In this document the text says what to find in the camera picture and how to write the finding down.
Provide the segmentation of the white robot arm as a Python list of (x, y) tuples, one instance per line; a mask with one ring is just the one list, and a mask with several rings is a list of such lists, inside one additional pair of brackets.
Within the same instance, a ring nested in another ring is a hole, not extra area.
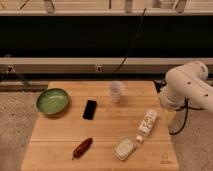
[(193, 61), (170, 69), (166, 75), (166, 86), (158, 94), (164, 109), (163, 119), (169, 125), (174, 119), (175, 109), (189, 98), (204, 110), (213, 114), (213, 87), (206, 83), (207, 66)]

